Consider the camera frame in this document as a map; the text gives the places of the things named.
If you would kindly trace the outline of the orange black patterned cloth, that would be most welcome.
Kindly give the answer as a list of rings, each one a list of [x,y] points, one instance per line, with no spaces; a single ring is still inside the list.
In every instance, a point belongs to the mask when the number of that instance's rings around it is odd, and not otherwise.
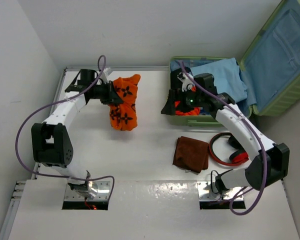
[[[136,99],[140,80],[141,76],[134,74],[131,77],[119,77],[113,81],[115,92],[123,100],[123,103],[109,104],[110,124],[115,130],[132,131],[138,126]]]

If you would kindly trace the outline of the black pouch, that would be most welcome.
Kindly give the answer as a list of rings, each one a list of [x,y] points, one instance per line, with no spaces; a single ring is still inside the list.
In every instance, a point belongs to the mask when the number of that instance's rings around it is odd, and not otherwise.
[[[177,79],[177,74],[179,73],[184,73],[181,68],[176,69],[170,73],[170,87],[172,89],[181,89],[182,87],[182,82]]]

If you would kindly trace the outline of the plain orange cloth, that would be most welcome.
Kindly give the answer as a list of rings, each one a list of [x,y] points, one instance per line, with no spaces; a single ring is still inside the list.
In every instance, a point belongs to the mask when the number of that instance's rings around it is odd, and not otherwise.
[[[175,101],[175,114],[177,116],[198,116],[200,114],[200,107],[188,107],[180,101]]]

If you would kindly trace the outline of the light blue garment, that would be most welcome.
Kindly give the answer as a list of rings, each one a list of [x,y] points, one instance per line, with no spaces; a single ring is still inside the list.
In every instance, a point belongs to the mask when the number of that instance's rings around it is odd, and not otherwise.
[[[212,74],[218,94],[227,93],[236,103],[246,100],[248,87],[241,80],[240,67],[235,58],[224,58],[190,68],[193,76]]]

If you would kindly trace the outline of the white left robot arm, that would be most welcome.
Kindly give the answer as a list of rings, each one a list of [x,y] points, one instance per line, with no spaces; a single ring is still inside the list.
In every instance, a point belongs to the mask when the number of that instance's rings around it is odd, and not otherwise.
[[[37,163],[54,169],[61,177],[67,177],[72,191],[86,198],[95,196],[97,186],[91,174],[74,159],[74,149],[68,134],[71,123],[89,100],[100,100],[104,105],[121,104],[123,100],[108,80],[111,69],[101,72],[81,69],[65,89],[65,101],[42,123],[31,128],[33,157]]]

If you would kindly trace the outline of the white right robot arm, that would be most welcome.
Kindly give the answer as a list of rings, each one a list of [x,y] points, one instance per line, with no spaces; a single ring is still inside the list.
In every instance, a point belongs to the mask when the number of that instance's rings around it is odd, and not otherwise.
[[[251,187],[261,191],[285,178],[289,168],[288,146],[277,144],[261,133],[228,93],[217,91],[214,80],[210,73],[192,76],[181,70],[173,71],[167,102],[161,110],[164,115],[174,116],[177,111],[203,108],[229,130],[247,153],[251,161],[248,167],[217,175],[212,186],[219,194],[235,187]]]

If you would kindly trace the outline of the brown folded towel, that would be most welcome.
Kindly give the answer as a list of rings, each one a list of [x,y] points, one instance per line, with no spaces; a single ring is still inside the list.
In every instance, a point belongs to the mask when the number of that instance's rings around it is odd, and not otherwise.
[[[172,164],[178,168],[199,174],[209,167],[209,144],[194,138],[181,136],[176,141]]]

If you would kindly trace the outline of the red black headphones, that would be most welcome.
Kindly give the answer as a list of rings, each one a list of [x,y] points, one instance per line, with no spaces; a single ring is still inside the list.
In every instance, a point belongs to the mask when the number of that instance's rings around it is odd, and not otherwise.
[[[214,135],[208,144],[210,157],[220,165],[238,167],[249,160],[247,152],[230,132]]]

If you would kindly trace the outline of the green suitcase blue lining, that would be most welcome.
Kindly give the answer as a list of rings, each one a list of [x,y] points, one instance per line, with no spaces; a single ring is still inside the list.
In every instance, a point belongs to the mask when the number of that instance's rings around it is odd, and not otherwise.
[[[225,57],[175,56],[171,72],[212,63]],[[237,60],[240,78],[247,86],[247,99],[238,102],[247,117],[279,116],[300,99],[300,0],[283,0],[256,35],[243,57]],[[215,126],[202,110],[199,115],[172,115],[176,124]]]

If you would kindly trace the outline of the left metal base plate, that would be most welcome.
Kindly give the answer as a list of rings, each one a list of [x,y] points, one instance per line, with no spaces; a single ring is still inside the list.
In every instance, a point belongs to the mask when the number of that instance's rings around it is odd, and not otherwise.
[[[64,200],[66,202],[108,201],[110,190],[109,181],[88,181],[83,184],[69,183],[65,189]]]

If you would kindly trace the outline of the metal base plate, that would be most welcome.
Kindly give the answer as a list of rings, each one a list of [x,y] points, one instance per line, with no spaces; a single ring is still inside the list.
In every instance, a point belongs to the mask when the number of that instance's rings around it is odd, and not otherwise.
[[[242,187],[234,187],[222,194],[213,192],[211,190],[211,181],[198,181],[197,182],[198,198],[200,203],[211,203],[217,201],[226,201],[232,199],[236,193],[241,194]]]
[[[109,181],[88,181],[83,184],[69,183],[65,189],[64,200],[66,202],[108,201],[110,190]]]

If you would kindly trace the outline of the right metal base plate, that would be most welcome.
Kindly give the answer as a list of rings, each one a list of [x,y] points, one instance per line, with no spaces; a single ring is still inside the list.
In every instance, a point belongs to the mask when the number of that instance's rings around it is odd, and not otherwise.
[[[198,181],[197,182],[198,198],[200,203],[211,203],[217,201],[226,201],[232,199],[236,193],[241,194],[242,187],[234,187],[222,194],[213,192],[211,190],[211,181]]]

